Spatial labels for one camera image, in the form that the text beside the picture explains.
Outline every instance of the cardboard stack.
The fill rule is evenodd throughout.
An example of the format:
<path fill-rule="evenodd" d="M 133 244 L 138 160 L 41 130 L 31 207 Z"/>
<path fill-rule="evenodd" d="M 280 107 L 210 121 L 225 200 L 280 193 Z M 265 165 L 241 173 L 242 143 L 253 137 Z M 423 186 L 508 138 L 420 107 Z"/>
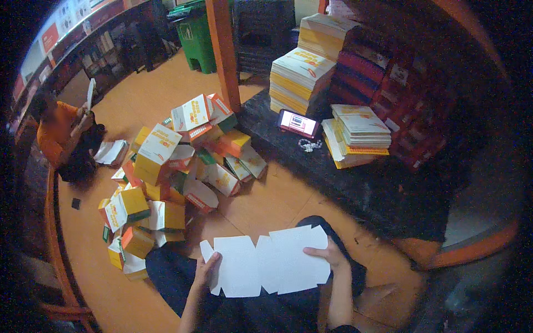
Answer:
<path fill-rule="evenodd" d="M 111 177 L 116 191 L 98 206 L 111 263 L 132 281 L 148 277 L 145 258 L 154 246 L 185 240 L 187 201 L 212 212 L 215 191 L 234 196 L 267 168 L 217 94 L 200 95 L 171 114 L 140 130 Z"/>
<path fill-rule="evenodd" d="M 332 105 L 334 119 L 322 121 L 324 141 L 338 169 L 370 163 L 389 154 L 390 130 L 370 107 Z"/>
<path fill-rule="evenodd" d="M 302 48 L 274 60 L 270 73 L 270 108 L 305 115 L 314 111 L 329 86 L 335 63 Z"/>
<path fill-rule="evenodd" d="M 298 47 L 335 62 L 346 35 L 358 25 L 360 24 L 349 19 L 333 18 L 320 13 L 305 17 L 300 22 Z"/>

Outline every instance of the person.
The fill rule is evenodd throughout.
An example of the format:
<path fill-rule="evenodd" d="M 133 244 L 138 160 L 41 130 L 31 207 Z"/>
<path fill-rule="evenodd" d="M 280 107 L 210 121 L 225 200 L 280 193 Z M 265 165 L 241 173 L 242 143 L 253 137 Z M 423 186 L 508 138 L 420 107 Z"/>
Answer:
<path fill-rule="evenodd" d="M 46 90 L 38 91 L 31 111 L 39 122 L 37 144 L 43 155 L 65 182 L 79 182 L 92 175 L 96 153 L 105 135 L 105 127 L 95 122 L 87 107 L 76 108 L 57 101 Z"/>
<path fill-rule="evenodd" d="M 328 235 L 326 249 L 304 248 L 306 254 L 326 259 L 332 273 L 328 309 L 330 332 L 360 332 L 352 326 L 354 299 L 365 289 L 366 268 L 354 261 L 331 226 L 320 216 L 309 216 L 297 226 L 322 226 Z M 259 297 L 225 298 L 208 293 L 206 285 L 216 264 L 214 253 L 207 263 L 176 254 L 167 243 L 146 257 L 150 280 L 163 299 L 181 317 L 178 332 L 317 332 L 319 288 L 276 295 L 262 290 Z M 359 328 L 372 332 L 360 324 Z"/>

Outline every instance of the dark clothing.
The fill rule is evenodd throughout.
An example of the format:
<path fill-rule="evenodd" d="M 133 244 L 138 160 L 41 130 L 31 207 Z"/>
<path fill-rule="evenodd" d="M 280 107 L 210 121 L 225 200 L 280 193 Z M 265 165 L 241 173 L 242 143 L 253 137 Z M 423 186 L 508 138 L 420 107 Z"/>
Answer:
<path fill-rule="evenodd" d="M 321 225 L 327 235 L 352 265 L 354 296 L 365 286 L 366 268 L 350 258 L 340 238 L 320 216 L 310 216 L 297 226 Z M 177 255 L 172 244 L 152 250 L 146 257 L 146 270 L 163 299 L 179 315 L 183 314 L 189 290 L 195 278 L 196 260 Z M 319 288 L 290 294 L 268 294 L 259 297 L 225 298 L 208 293 L 200 305 L 200 331 L 206 332 L 317 332 Z M 359 332 L 352 326 L 338 327 L 332 332 Z"/>
<path fill-rule="evenodd" d="M 58 168 L 58 173 L 64 182 L 78 182 L 96 171 L 96 164 L 89 154 L 89 149 L 96 153 L 102 144 L 104 135 L 105 127 L 96 122 L 82 133 L 68 162 Z"/>

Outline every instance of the wooden floor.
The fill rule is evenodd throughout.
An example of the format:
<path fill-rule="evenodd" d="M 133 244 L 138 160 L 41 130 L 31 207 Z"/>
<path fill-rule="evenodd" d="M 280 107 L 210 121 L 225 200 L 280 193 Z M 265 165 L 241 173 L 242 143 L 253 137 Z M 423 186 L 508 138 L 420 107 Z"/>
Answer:
<path fill-rule="evenodd" d="M 239 87 L 246 101 L 268 84 L 253 77 Z M 131 141 L 142 126 L 153 127 L 170 116 L 170 110 L 200 93 L 220 94 L 217 74 L 190 71 L 183 51 L 147 73 L 132 74 L 113 88 L 94 107 L 97 121 L 106 125 L 106 140 Z M 83 91 L 63 94 L 66 102 L 83 100 Z M 102 221 L 97 206 L 117 185 L 110 179 L 114 170 L 100 168 L 86 189 L 60 181 L 60 216 L 67 253 L 77 283 L 104 332 L 171 332 L 179 317 L 163 301 L 150 281 L 130 282 L 109 263 L 102 240 Z M 73 198 L 80 210 L 71 208 Z M 396 248 L 381 242 L 354 219 L 275 161 L 269 162 L 262 182 L 247 184 L 234 198 L 219 196 L 218 212 L 196 222 L 189 246 L 198 254 L 198 242 L 213 237 L 249 235 L 254 241 L 269 231 L 293 227 L 309 215 L 323 216 L 342 238 L 351 256 L 368 268 L 367 286 L 396 282 L 399 289 L 356 320 L 370 321 L 380 332 L 394 331 L 406 323 L 425 287 L 425 277 L 410 269 L 409 261 Z"/>

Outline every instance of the wall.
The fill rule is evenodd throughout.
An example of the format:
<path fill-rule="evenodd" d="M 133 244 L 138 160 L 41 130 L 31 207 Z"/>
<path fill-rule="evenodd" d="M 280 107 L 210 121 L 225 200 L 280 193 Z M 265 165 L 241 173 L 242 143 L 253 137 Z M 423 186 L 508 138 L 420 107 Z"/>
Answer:
<path fill-rule="evenodd" d="M 319 0 L 294 0 L 296 25 L 300 25 L 302 18 L 318 13 Z"/>

